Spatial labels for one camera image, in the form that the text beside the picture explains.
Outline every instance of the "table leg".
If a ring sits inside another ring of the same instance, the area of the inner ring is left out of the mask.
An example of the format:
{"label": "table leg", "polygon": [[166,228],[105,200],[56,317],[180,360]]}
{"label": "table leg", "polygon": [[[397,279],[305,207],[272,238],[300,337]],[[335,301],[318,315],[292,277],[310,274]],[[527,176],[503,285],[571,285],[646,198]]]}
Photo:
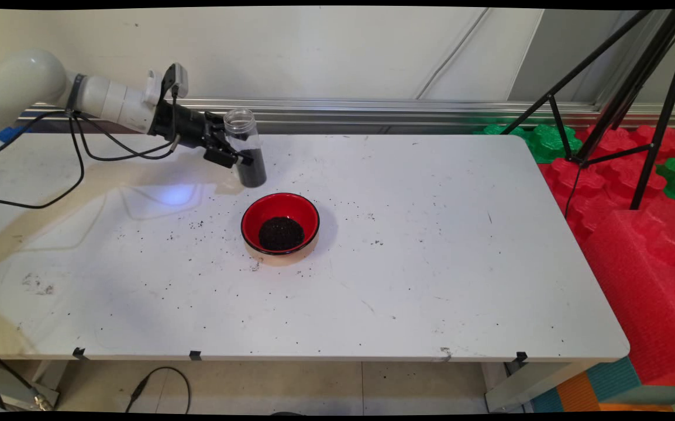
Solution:
{"label": "table leg", "polygon": [[487,394],[489,412],[508,412],[597,363],[528,363]]}

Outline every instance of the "black rim of bowl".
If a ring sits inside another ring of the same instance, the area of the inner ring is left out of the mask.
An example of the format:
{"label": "black rim of bowl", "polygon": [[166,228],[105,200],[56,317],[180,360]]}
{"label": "black rim of bowl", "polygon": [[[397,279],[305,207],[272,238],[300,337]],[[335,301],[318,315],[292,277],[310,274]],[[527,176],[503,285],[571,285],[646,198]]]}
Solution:
{"label": "black rim of bowl", "polygon": [[297,195],[297,194],[292,194],[291,192],[277,192],[276,194],[263,195],[262,197],[260,197],[260,199],[257,199],[254,202],[252,202],[252,204],[249,205],[249,207],[246,208],[246,210],[244,211],[244,214],[242,215],[241,224],[239,224],[239,229],[241,229],[242,238],[244,239],[244,242],[249,244],[249,246],[251,248],[259,251],[260,253],[264,253],[266,255],[271,255],[271,256],[290,255],[291,253],[295,253],[298,250],[302,250],[305,246],[308,246],[312,241],[314,241],[314,238],[316,238],[316,233],[319,232],[319,223],[321,222],[321,219],[319,218],[319,211],[316,210],[316,206],[314,206],[314,203],[312,203],[311,200],[306,199],[306,197],[303,197],[302,195],[297,195],[297,196],[302,198],[303,200],[306,200],[306,202],[308,202],[309,205],[311,205],[311,208],[314,209],[314,213],[316,213],[316,229],[314,230],[314,234],[312,234],[311,237],[309,237],[308,240],[303,242],[302,245],[298,246],[297,248],[295,248],[293,250],[286,250],[286,251],[265,250],[265,249],[261,249],[261,248],[255,246],[254,244],[249,242],[249,240],[247,240],[247,238],[246,238],[246,235],[244,235],[244,216],[246,216],[246,214],[249,213],[249,209],[251,209],[252,206],[254,206],[255,203],[260,202],[260,200],[265,199],[265,197],[271,197],[271,195]]}

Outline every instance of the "soil in bowl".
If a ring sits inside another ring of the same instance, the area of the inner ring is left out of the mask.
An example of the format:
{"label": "soil in bowl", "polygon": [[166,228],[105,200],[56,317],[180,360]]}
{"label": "soil in bowl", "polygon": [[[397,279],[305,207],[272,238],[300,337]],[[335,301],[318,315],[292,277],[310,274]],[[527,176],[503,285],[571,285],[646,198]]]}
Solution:
{"label": "soil in bowl", "polygon": [[289,250],[303,242],[304,229],[293,219],[271,218],[260,229],[260,244],[266,250]]}

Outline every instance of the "white wall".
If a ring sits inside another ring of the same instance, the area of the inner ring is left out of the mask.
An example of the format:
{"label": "white wall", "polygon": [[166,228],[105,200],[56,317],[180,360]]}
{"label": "white wall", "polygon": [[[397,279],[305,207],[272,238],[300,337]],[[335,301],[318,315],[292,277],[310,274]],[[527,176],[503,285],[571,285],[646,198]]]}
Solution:
{"label": "white wall", "polygon": [[[0,10],[0,59],[38,46],[141,88],[179,61],[190,98],[409,99],[482,8]],[[505,101],[540,9],[492,8],[424,99]]]}

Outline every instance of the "tripod leg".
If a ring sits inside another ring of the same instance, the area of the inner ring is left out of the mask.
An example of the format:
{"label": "tripod leg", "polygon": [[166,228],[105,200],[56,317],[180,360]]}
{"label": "tripod leg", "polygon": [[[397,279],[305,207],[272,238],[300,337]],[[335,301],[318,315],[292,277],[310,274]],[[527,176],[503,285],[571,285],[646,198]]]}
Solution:
{"label": "tripod leg", "polygon": [[655,128],[655,134],[652,136],[652,149],[650,149],[647,154],[645,166],[642,167],[642,173],[639,176],[639,183],[636,185],[634,199],[631,200],[630,209],[632,210],[639,209],[639,205],[642,203],[642,197],[645,194],[645,188],[647,187],[647,182],[650,179],[650,174],[652,174],[655,159],[657,157],[657,153],[660,150],[660,145],[663,143],[664,131],[667,128],[667,122],[670,120],[670,115],[673,111],[674,105],[675,73],[673,74],[673,80],[671,81],[670,88],[667,89],[666,101],[663,104],[663,111],[660,112],[660,118],[657,122],[657,127]]}
{"label": "tripod leg", "polygon": [[654,60],[657,59],[658,55],[664,53],[664,48],[667,46],[667,43],[670,42],[673,34],[675,34],[675,9],[670,12],[660,29],[650,41],[650,44],[647,46],[644,53],[642,53],[642,56],[639,57],[639,61],[637,61],[634,68],[631,69],[631,72],[628,77],[626,77],[623,85],[621,85],[618,92],[615,94],[613,101],[611,101],[603,110],[592,133],[590,133],[587,140],[584,141],[583,146],[576,154],[576,158],[579,162],[586,161],[590,158],[590,155],[592,155],[595,147],[597,147],[597,143],[602,138],[602,134],[605,133],[608,125],[613,122],[619,110],[623,109],[623,106],[626,105],[627,99],[635,92],[637,82],[642,80],[645,70],[648,67],[652,67]]}
{"label": "tripod leg", "polygon": [[530,108],[527,109],[527,111],[523,112],[520,117],[517,117],[517,120],[514,120],[509,127],[504,129],[503,132],[501,132],[502,135],[508,135],[512,130],[515,129],[515,127],[521,125],[524,120],[527,120],[527,117],[530,117],[530,115],[533,112],[538,111],[540,106],[542,106],[546,101],[548,101],[549,95],[555,95],[561,88],[564,88],[564,86],[569,83],[576,75],[579,74],[579,72],[583,71],[586,67],[588,67],[593,61],[595,61],[596,58],[598,58],[602,53],[605,53],[608,48],[610,48],[616,41],[620,40],[623,35],[626,34],[626,32],[629,32],[629,30],[632,29],[637,23],[639,23],[640,20],[644,19],[645,16],[647,16],[650,13],[650,11],[637,11],[634,16],[632,16],[631,19],[626,21],[623,26],[619,27],[618,31],[616,31],[613,35],[610,35],[607,40],[603,41],[603,43],[596,48],[595,51],[592,51],[592,53],[584,58],[581,63],[576,65],[565,77],[559,82],[557,82],[551,89],[546,91],[543,96],[540,97],[537,101],[535,101]]}
{"label": "tripod leg", "polygon": [[624,118],[626,117],[626,113],[629,112],[631,105],[634,103],[634,101],[636,101],[637,96],[639,96],[640,89],[642,89],[645,86],[647,79],[649,79],[650,76],[655,71],[655,69],[657,69],[657,66],[660,64],[661,61],[663,61],[667,52],[674,44],[675,44],[675,37],[673,38],[672,41],[667,43],[667,46],[664,48],[663,53],[657,57],[657,59],[653,62],[653,64],[650,67],[647,68],[647,70],[645,70],[645,73],[642,75],[642,77],[640,77],[639,83],[637,83],[634,93],[630,96],[631,101],[627,102],[626,105],[624,105],[621,108],[621,111],[618,112],[615,120],[613,120],[613,125],[611,126],[611,129],[616,130],[621,125],[621,122],[623,122]]}

